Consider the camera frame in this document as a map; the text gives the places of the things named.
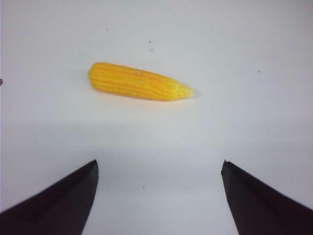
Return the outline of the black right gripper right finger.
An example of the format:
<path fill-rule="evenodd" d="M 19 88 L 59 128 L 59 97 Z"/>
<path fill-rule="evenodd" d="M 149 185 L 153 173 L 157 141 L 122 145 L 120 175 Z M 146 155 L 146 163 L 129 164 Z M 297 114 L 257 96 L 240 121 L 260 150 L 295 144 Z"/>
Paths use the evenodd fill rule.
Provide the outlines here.
<path fill-rule="evenodd" d="M 313 211 L 281 194 L 232 162 L 221 175 L 240 235 L 311 235 Z"/>

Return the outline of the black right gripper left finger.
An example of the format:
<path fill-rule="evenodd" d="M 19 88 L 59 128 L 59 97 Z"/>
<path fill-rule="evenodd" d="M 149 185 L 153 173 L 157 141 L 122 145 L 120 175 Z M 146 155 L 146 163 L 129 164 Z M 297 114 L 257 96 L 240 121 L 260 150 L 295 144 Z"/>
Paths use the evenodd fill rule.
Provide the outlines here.
<path fill-rule="evenodd" d="M 93 160 L 0 214 L 2 235 L 81 235 L 94 203 L 98 164 Z"/>

